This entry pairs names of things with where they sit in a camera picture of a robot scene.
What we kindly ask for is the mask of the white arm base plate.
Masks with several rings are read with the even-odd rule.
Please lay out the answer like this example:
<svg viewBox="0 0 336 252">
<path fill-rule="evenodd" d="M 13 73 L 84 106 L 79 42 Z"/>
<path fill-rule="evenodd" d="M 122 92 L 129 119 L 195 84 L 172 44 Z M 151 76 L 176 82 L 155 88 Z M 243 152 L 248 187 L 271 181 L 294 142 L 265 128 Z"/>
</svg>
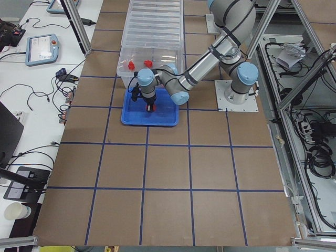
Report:
<svg viewBox="0 0 336 252">
<path fill-rule="evenodd" d="M 237 94 L 232 90 L 231 80 L 215 80 L 215 91 L 218 111 L 221 112 L 259 112 L 251 86 L 249 93 Z"/>
</svg>

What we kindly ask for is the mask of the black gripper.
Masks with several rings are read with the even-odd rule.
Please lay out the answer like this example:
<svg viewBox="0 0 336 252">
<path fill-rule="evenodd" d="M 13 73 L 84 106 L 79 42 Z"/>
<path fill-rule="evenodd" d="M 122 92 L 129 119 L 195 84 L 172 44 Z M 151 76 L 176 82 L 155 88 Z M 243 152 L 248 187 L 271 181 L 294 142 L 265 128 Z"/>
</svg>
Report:
<svg viewBox="0 0 336 252">
<path fill-rule="evenodd" d="M 156 91 L 153 89 L 150 92 L 146 92 L 145 90 L 141 90 L 141 94 L 143 96 L 144 101 L 147 103 L 146 111 L 149 112 L 149 107 L 151 107 L 150 111 L 154 111 L 154 104 L 156 101 Z"/>
</svg>

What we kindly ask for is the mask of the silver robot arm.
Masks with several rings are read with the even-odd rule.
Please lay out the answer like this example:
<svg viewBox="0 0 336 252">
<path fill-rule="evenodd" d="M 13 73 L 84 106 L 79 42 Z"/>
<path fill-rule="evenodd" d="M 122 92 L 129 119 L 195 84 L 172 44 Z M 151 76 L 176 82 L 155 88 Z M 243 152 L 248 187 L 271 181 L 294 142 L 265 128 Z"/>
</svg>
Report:
<svg viewBox="0 0 336 252">
<path fill-rule="evenodd" d="M 163 85 L 176 105 L 189 100 L 189 91 L 216 66 L 221 66 L 231 77 L 225 98 L 233 104 L 242 104 L 257 81 L 257 67 L 241 57 L 240 46 L 255 23 L 256 11 L 252 1 L 208 1 L 215 25 L 221 28 L 220 36 L 208 50 L 184 73 L 177 73 L 174 65 L 141 69 L 135 76 L 138 81 L 131 90 L 131 99 L 143 99 L 146 110 L 155 109 L 156 87 Z"/>
</svg>

